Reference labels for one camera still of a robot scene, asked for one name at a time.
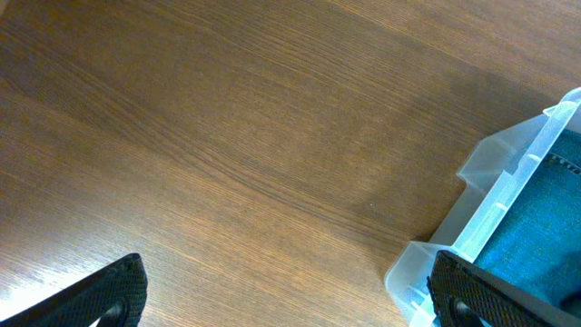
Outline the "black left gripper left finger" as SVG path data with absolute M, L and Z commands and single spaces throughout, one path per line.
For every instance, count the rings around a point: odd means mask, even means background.
M 9 326 L 136 326 L 147 300 L 142 258 L 130 253 L 3 321 Z

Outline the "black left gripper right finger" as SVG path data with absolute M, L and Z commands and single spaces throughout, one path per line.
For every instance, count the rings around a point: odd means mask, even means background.
M 437 252 L 427 286 L 443 326 L 578 326 L 580 317 L 530 295 L 450 251 Z

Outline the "dark blue jeans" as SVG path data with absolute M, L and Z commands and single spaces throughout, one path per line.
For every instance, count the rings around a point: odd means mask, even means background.
M 565 130 L 514 201 L 475 265 L 580 315 L 580 135 Z

